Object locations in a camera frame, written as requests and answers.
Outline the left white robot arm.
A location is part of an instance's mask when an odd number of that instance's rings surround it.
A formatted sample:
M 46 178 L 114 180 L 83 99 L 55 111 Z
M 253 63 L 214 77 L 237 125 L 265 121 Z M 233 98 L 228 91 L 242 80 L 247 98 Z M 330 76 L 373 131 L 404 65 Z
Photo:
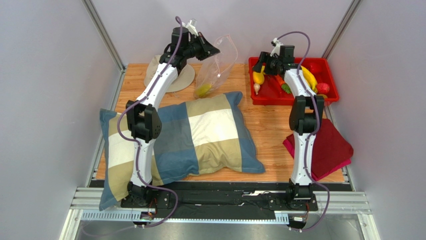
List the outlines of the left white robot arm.
M 155 141 L 162 130 L 158 107 L 167 89 L 187 65 L 188 59 L 203 61 L 220 52 L 201 32 L 189 26 L 174 28 L 171 42 L 160 56 L 152 80 L 135 101 L 127 102 L 123 116 L 126 117 L 135 146 L 133 173 L 127 185 L 127 200 L 141 207 L 147 207 L 152 202 L 152 154 Z

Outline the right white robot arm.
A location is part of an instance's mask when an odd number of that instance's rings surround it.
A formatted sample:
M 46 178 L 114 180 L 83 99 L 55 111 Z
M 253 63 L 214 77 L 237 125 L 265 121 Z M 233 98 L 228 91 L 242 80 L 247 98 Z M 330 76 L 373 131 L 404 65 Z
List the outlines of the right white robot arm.
M 317 97 L 302 73 L 300 63 L 295 63 L 294 46 L 276 44 L 272 53 L 262 51 L 253 73 L 280 76 L 294 96 L 289 126 L 294 137 L 294 164 L 285 190 L 285 205 L 292 210 L 304 208 L 312 201 L 313 177 L 311 166 L 314 142 L 321 127 L 321 114 L 325 100 Z

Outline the clear zip top bag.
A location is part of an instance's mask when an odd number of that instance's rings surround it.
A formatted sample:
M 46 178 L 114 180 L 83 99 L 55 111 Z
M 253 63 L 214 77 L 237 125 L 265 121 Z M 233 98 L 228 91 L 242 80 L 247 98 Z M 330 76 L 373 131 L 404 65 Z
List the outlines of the clear zip top bag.
M 213 46 L 218 48 L 220 53 L 203 61 L 195 79 L 195 89 L 203 84 L 212 85 L 205 98 L 226 82 L 238 59 L 237 47 L 229 34 L 217 38 Z

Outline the yellow lemon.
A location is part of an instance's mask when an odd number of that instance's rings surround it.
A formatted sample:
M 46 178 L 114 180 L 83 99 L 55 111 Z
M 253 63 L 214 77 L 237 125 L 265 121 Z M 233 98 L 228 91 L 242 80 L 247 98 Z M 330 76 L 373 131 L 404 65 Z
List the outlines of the yellow lemon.
M 258 85 L 262 85 L 265 82 L 265 74 L 263 72 L 253 72 L 252 73 L 253 82 Z

